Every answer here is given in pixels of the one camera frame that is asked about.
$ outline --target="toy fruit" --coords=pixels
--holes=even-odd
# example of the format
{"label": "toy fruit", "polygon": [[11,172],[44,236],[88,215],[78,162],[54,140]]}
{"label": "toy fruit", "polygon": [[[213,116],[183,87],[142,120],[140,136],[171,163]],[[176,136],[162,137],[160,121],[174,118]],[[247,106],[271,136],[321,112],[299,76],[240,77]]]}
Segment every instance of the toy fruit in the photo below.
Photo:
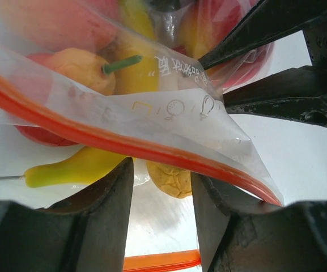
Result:
{"label": "toy fruit", "polygon": [[[156,40],[152,22],[148,17],[143,0],[118,0],[120,17],[125,26],[152,40]],[[123,60],[135,54],[143,55],[143,60],[132,67],[117,71],[116,94],[158,91],[158,60],[152,44],[128,31],[121,31],[116,42],[115,57]]]}
{"label": "toy fruit", "polygon": [[0,0],[0,20],[42,48],[70,47],[96,52],[116,37],[117,28],[99,14],[118,19],[117,0]]}
{"label": "toy fruit", "polygon": [[197,60],[217,46],[240,19],[237,0],[198,0],[182,19],[180,44]]}
{"label": "toy fruit", "polygon": [[28,169],[24,174],[26,185],[37,188],[65,183],[91,184],[108,174],[125,158],[125,155],[86,146],[61,162]]}
{"label": "toy fruit", "polygon": [[190,171],[153,161],[146,165],[153,183],[164,193],[175,198],[192,195]]}
{"label": "toy fruit", "polygon": [[[28,56],[32,61],[38,64],[44,65],[45,61],[52,55],[48,53],[31,54]],[[49,90],[52,86],[52,79],[44,75],[36,75],[34,78],[22,75],[13,75],[10,78],[11,82],[18,86],[23,87],[24,90],[28,90],[28,95],[33,97],[34,100],[41,104],[47,102],[49,96]],[[40,143],[46,146],[72,146],[77,143],[62,138],[48,130],[35,126],[16,126],[17,130],[29,140]]]}
{"label": "toy fruit", "polygon": [[[114,71],[136,64],[141,60],[140,56],[132,56],[120,62],[108,64],[105,59],[86,50],[76,48],[65,49],[54,55],[33,54],[28,58],[103,95],[113,94],[115,87]],[[35,78],[33,80],[25,80],[27,82],[28,80],[34,82],[34,86],[30,88],[31,91],[35,92],[32,96],[43,96],[38,101],[41,104],[45,103],[49,95],[47,90],[50,90],[51,86],[39,89],[41,86],[36,84]],[[17,129],[28,139],[47,146],[71,146],[77,144],[40,127],[17,126]]]}
{"label": "toy fruit", "polygon": [[116,79],[113,73],[104,74],[102,67],[108,62],[89,51],[68,48],[55,53],[44,65],[103,95],[112,95]]}
{"label": "toy fruit", "polygon": [[[244,16],[247,5],[252,7],[256,3],[257,0],[198,0],[182,20],[179,37],[182,46],[176,50],[195,59],[201,58],[217,46],[237,25]],[[222,87],[240,85],[252,79],[268,59],[270,48],[270,45],[265,46],[253,63],[243,63]],[[206,71],[214,86],[220,87],[221,79],[227,73],[227,67],[232,65],[231,62]]]}

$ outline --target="red apple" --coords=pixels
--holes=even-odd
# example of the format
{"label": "red apple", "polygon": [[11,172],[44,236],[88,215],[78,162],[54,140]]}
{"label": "red apple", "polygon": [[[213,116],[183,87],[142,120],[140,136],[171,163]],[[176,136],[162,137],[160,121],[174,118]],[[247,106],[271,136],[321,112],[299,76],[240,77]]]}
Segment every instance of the red apple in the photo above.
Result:
{"label": "red apple", "polygon": [[[257,0],[198,0],[184,16],[180,28],[180,53],[199,59],[216,47],[238,24],[247,12],[247,6],[253,7]],[[243,84],[252,79],[266,63],[272,46],[267,45],[252,63],[243,63],[223,85],[224,88]],[[207,74],[214,85],[220,84],[223,73],[236,60],[208,69]]]}
{"label": "red apple", "polygon": [[[44,65],[45,62],[52,56],[52,54],[32,54],[28,56],[29,59]],[[47,78],[45,75],[30,76],[12,75],[10,78],[12,84],[20,87],[22,93],[31,97],[40,104],[47,102],[49,90],[51,89],[52,79]],[[18,131],[26,138],[46,146],[72,146],[77,143],[62,138],[54,133],[49,132],[40,127],[34,126],[16,126]]]}
{"label": "red apple", "polygon": [[118,20],[117,0],[0,0],[0,19],[10,31],[52,51],[108,45],[117,28],[99,14]]}

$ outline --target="green stem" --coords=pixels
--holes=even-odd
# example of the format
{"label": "green stem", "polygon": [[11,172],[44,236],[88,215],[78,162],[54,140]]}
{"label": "green stem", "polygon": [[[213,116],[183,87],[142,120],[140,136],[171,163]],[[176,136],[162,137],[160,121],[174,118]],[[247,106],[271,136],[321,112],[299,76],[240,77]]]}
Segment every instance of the green stem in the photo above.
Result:
{"label": "green stem", "polygon": [[135,55],[126,59],[122,59],[121,61],[116,61],[110,64],[105,64],[103,65],[103,67],[101,68],[103,73],[106,75],[109,75],[112,72],[121,70],[123,68],[126,68],[128,66],[131,65],[135,65],[137,63],[140,63],[140,61],[142,60],[142,56],[141,55]]}

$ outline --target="textured yellow fruit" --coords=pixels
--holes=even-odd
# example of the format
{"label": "textured yellow fruit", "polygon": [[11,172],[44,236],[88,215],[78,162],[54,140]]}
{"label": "textured yellow fruit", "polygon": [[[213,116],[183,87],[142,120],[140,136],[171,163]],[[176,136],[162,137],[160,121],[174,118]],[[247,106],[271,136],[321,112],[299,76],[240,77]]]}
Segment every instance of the textured yellow fruit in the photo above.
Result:
{"label": "textured yellow fruit", "polygon": [[55,72],[89,87],[103,95],[112,95],[116,79],[114,73],[105,75],[101,68],[108,62],[89,51],[67,48],[52,55],[44,65]]}
{"label": "textured yellow fruit", "polygon": [[32,167],[24,175],[27,186],[32,188],[65,183],[91,184],[125,158],[125,155],[86,146],[66,160]]}
{"label": "textured yellow fruit", "polygon": [[161,191],[175,198],[192,195],[190,171],[153,161],[147,161],[146,165],[153,183]]}
{"label": "textured yellow fruit", "polygon": [[[149,39],[156,40],[144,1],[118,0],[118,2],[123,24]],[[142,55],[143,58],[136,65],[116,71],[116,94],[158,91],[159,71],[154,46],[127,31],[121,31],[119,37],[115,47],[116,60],[136,54]]]}

